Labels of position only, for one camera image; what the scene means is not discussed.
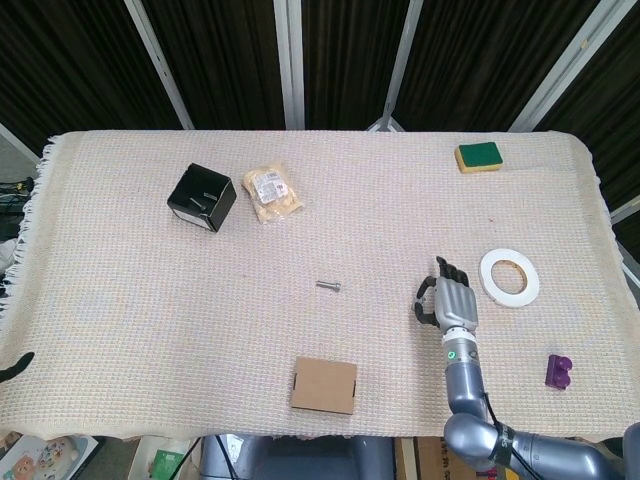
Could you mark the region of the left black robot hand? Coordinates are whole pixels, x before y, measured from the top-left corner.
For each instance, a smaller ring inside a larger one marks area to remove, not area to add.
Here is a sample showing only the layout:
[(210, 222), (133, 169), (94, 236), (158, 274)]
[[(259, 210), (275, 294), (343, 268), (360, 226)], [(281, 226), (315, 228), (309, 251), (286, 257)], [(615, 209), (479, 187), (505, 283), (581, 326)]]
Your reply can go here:
[(34, 352), (27, 352), (23, 354), (15, 364), (11, 365), (6, 369), (0, 370), (0, 382), (7, 382), (26, 370), (26, 368), (31, 364), (35, 357)]

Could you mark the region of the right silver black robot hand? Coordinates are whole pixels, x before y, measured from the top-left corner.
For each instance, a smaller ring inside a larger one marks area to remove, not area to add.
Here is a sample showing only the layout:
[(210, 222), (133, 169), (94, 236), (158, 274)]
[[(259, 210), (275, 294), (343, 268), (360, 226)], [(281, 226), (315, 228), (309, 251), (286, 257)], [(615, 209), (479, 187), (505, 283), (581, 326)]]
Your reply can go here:
[(441, 256), (436, 257), (438, 276), (427, 276), (414, 300), (413, 312), (421, 324), (443, 334), (461, 328), (474, 334), (478, 327), (476, 297), (467, 274)]

